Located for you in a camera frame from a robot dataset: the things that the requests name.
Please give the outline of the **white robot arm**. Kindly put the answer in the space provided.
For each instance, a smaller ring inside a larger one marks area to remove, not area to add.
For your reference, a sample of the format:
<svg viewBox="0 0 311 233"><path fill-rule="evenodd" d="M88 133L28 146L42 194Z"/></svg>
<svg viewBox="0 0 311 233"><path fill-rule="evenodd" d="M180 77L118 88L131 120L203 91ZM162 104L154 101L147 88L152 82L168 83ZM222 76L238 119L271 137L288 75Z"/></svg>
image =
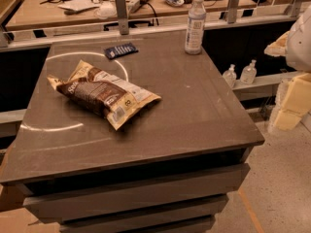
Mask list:
<svg viewBox="0 0 311 233"><path fill-rule="evenodd" d="M311 6L292 25L291 29L268 45L264 53L284 56L287 65L296 71L311 72Z"/></svg>

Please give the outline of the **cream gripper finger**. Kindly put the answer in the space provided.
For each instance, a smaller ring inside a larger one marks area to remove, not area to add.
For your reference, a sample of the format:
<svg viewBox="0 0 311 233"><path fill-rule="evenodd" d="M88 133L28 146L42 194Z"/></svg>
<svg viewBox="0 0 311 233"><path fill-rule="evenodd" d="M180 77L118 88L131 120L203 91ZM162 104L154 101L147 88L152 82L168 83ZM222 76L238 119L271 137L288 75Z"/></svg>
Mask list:
<svg viewBox="0 0 311 233"><path fill-rule="evenodd" d="M281 35L275 42L269 44L264 53L273 57L286 56L287 54L287 40L289 31Z"/></svg>

